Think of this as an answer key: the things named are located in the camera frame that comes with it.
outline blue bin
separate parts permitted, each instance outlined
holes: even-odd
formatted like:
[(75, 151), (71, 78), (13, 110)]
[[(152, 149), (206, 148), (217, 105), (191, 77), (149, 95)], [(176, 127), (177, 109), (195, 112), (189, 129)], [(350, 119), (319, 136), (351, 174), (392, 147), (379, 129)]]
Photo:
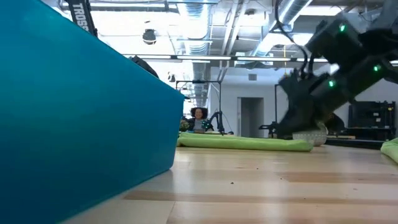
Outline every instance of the blue bin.
[(41, 1), (2, 2), (0, 23), (0, 223), (56, 223), (171, 168), (178, 91)]

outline doorway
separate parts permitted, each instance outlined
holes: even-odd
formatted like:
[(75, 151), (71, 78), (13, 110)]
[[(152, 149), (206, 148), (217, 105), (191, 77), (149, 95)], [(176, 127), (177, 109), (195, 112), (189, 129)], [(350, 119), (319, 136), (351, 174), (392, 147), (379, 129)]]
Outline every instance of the doorway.
[(238, 136), (263, 138), (259, 126), (264, 124), (264, 98), (238, 98)]

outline wooden table surface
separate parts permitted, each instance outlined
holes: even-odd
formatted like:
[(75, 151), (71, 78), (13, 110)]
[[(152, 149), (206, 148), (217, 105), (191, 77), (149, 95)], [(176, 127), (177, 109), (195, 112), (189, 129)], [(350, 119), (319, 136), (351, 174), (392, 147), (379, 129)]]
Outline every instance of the wooden table surface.
[(398, 223), (398, 165), (380, 151), (177, 149), (171, 170), (67, 224)]

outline green foam mat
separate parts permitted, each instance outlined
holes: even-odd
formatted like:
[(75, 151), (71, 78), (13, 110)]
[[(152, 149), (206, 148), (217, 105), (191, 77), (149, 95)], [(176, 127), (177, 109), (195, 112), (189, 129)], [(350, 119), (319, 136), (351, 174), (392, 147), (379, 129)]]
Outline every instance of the green foam mat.
[(383, 143), (381, 152), (398, 163), (398, 138)]
[(313, 148), (310, 143), (304, 140), (244, 138), (219, 134), (192, 133), (181, 133), (177, 146), (297, 152), (310, 152)]

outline fluorescent light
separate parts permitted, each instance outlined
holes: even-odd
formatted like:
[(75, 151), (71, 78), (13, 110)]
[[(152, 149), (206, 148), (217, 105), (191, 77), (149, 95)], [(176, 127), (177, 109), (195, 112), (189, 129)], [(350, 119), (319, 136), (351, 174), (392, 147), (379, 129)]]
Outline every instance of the fluorescent light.
[(242, 61), (260, 61), (260, 62), (288, 62), (290, 58), (277, 58), (277, 57), (238, 57)]
[[(304, 58), (298, 58), (297, 61), (298, 61), (298, 62), (303, 62), (303, 61), (304, 61)], [(328, 60), (326, 60), (326, 59), (324, 59), (324, 58), (315, 58), (313, 61), (314, 61), (314, 62), (325, 62), (325, 63), (328, 62)]]
[(300, 11), (301, 16), (335, 16), (344, 6), (307, 6)]
[(181, 55), (181, 56), (177, 56), (177, 58), (183, 59), (183, 60), (231, 60), (231, 57), (225, 57), (225, 56)]
[(210, 63), (209, 60), (182, 60), (182, 62), (190, 62), (190, 63)]
[(137, 55), (141, 59), (170, 59), (169, 55)]
[[(63, 2), (62, 6), (68, 6), (67, 2)], [(93, 7), (129, 7), (129, 6), (136, 6), (136, 7), (164, 7), (163, 4), (151, 4), (148, 6), (147, 4), (135, 4), (135, 3), (111, 3), (111, 2), (91, 2), (91, 6)], [(175, 5), (170, 5), (169, 8), (176, 9)]]

